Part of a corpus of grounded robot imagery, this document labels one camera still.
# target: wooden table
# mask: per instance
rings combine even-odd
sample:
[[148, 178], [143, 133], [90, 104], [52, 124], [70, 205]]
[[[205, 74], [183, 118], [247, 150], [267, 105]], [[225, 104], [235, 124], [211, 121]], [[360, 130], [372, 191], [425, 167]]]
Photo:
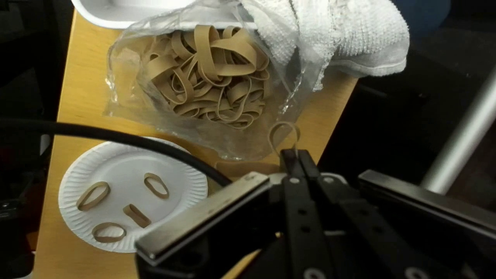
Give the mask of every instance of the wooden table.
[[[104, 116], [111, 96], [104, 81], [107, 50], [118, 34], [120, 31], [93, 26], [80, 14], [75, 15], [58, 119], [137, 135], [162, 136], [185, 146], [210, 163], [216, 163], [216, 155], [207, 149], [159, 135], [151, 127], [129, 119]], [[334, 74], [328, 77], [324, 93], [315, 95], [301, 115], [298, 121], [303, 133], [300, 147], [309, 149], [315, 160], [321, 157], [355, 82], [355, 77], [348, 76]], [[36, 251], [35, 274], [38, 279], [137, 277], [132, 254], [107, 253], [87, 245], [66, 226], [59, 212], [58, 194], [64, 172], [95, 144], [98, 141], [83, 138], [56, 136], [55, 139]], [[276, 158], [269, 157], [266, 161], [276, 163]]]

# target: clear plastic bag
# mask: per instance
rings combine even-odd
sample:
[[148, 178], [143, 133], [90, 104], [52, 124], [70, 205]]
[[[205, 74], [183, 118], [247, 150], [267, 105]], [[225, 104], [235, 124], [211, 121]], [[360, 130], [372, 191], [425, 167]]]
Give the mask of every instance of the clear plastic bag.
[[[196, 31], [200, 25], [213, 26], [219, 37], [225, 36], [230, 26], [238, 26], [236, 31], [242, 28], [242, 31], [248, 34], [245, 37], [250, 40], [252, 46], [258, 50], [261, 56], [267, 56], [270, 60], [267, 68], [267, 76], [270, 77], [262, 82], [262, 98], [258, 95], [259, 107], [256, 110], [261, 112], [256, 115], [253, 122], [252, 116], [255, 116], [255, 113], [250, 116], [250, 112], [244, 118], [245, 122], [239, 121], [242, 124], [224, 121], [227, 116], [221, 115], [219, 107], [222, 105], [217, 105], [217, 108], [216, 105], [214, 108], [196, 108], [196, 112], [186, 112], [180, 115], [177, 110], [188, 108], [182, 105], [174, 107], [171, 104], [176, 102], [174, 98], [180, 96], [179, 93], [182, 93], [182, 90], [186, 91], [186, 88], [182, 88], [182, 77], [185, 77], [185, 74], [174, 76], [171, 74], [174, 70], [169, 68], [169, 76], [166, 71], [163, 73], [163, 76], [166, 74], [168, 79], [157, 82], [157, 79], [151, 77], [151, 60], [157, 57], [157, 42], [160, 40], [162, 43], [169, 43], [168, 46], [171, 46], [171, 40], [176, 39], [188, 48], [188, 40], [196, 42]], [[196, 48], [197, 45], [190, 48], [190, 51], [197, 54], [199, 50]], [[248, 64], [247, 57], [242, 54], [231, 54], [231, 51], [228, 51], [227, 56], [230, 56], [231, 62], [235, 59], [239, 64]], [[112, 91], [109, 115], [131, 118], [152, 126], [160, 132], [173, 133], [199, 146], [214, 149], [225, 160], [259, 160], [272, 152], [272, 146], [269, 143], [270, 129], [279, 121], [297, 121], [309, 93], [314, 91], [312, 85], [318, 79], [321, 67], [323, 65], [310, 65], [304, 60], [300, 60], [298, 50], [293, 53], [293, 59], [287, 65], [279, 65], [276, 59], [273, 59], [272, 50], [258, 34], [256, 23], [244, 9], [241, 2], [200, 0], [190, 8], [138, 22], [128, 28], [115, 42], [109, 51], [107, 84]], [[199, 73], [191, 74], [188, 81], [194, 79], [197, 85], [204, 85], [204, 81], [200, 79], [207, 79], [208, 74], [205, 76], [205, 73], [199, 70]], [[235, 76], [233, 84], [230, 84], [230, 88], [227, 90], [235, 91], [233, 88], [238, 84], [248, 79], [253, 81], [253, 76]], [[165, 98], [166, 95], [162, 91], [163, 84], [166, 84], [168, 91], [171, 91], [171, 88], [176, 91], [176, 95], [173, 95], [173, 102], [171, 98]], [[236, 107], [236, 104], [241, 102], [239, 99], [228, 99], [227, 96], [231, 96], [231, 93], [225, 93], [224, 101], [219, 101], [217, 104], [222, 102]], [[210, 110], [210, 113], [199, 115], [197, 110]], [[238, 116], [238, 110], [231, 110], [228, 116]], [[275, 133], [273, 143], [281, 143], [287, 133], [289, 130]]]

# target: plastic bag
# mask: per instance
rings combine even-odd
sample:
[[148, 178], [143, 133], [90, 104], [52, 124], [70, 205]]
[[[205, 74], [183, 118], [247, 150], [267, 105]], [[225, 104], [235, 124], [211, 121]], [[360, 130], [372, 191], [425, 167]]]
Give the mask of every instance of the plastic bag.
[[[208, 33], [214, 37], [211, 50], [196, 45], [204, 42], [199, 34], [204, 29], [205, 36], [208, 26], [213, 26]], [[217, 42], [230, 36], [244, 37], [241, 40], [248, 42], [248, 46], [228, 45], [224, 48], [225, 54], [219, 54]], [[219, 65], [217, 71], [208, 73], [205, 57], [200, 56], [205, 51], [211, 54], [208, 59], [221, 60], [227, 64], [225, 68], [231, 67], [231, 70], [233, 64], [250, 65], [253, 62], [250, 53], [256, 51], [258, 62], [253, 62], [256, 73], [236, 73], [230, 77], [231, 84], [221, 88], [217, 85], [228, 77], [216, 76], [217, 71], [221, 73]], [[259, 65], [264, 56], [270, 60], [267, 68]], [[163, 71], [157, 73], [152, 62], [163, 67]], [[176, 12], [138, 22], [115, 42], [109, 51], [107, 84], [112, 91], [109, 115], [131, 118], [160, 132], [214, 149], [225, 160], [259, 160], [272, 152], [270, 129], [279, 121], [297, 121], [307, 93], [318, 79], [320, 68], [321, 65], [300, 60], [298, 51], [287, 65], [278, 65], [241, 2], [204, 0]], [[217, 105], [208, 108], [197, 105], [202, 99], [190, 104], [191, 99], [202, 95], [199, 91], [205, 91], [205, 81], [214, 84], [211, 90], [217, 90], [208, 98], [210, 101], [217, 98]], [[247, 98], [230, 98], [247, 88], [250, 88], [247, 93], [250, 96], [241, 93]], [[258, 102], [258, 105], [252, 105], [241, 116], [239, 112], [247, 110], [248, 102]], [[278, 130], [273, 143], [281, 143], [287, 133], [289, 130]]]

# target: screw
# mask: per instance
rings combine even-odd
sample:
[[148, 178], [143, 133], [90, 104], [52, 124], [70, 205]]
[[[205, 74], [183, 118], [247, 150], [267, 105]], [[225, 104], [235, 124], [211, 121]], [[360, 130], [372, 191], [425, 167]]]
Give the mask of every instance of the screw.
[[297, 177], [292, 177], [292, 178], [290, 178], [290, 183], [292, 183], [292, 184], [298, 184], [300, 180], [298, 180]]
[[430, 276], [424, 270], [421, 270], [417, 267], [407, 268], [405, 270], [405, 277], [407, 279], [430, 279]]
[[326, 279], [326, 274], [318, 268], [307, 268], [304, 271], [304, 279]]
[[332, 177], [324, 177], [324, 183], [332, 184], [334, 181], [335, 181], [335, 178], [332, 178]]

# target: white towel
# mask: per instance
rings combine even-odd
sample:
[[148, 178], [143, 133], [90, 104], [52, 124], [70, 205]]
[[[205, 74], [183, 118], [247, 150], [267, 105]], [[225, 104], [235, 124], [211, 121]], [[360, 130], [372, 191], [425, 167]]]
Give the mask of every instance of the white towel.
[[242, 0], [276, 64], [293, 54], [320, 67], [320, 90], [328, 67], [357, 76], [403, 71], [410, 31], [391, 0]]

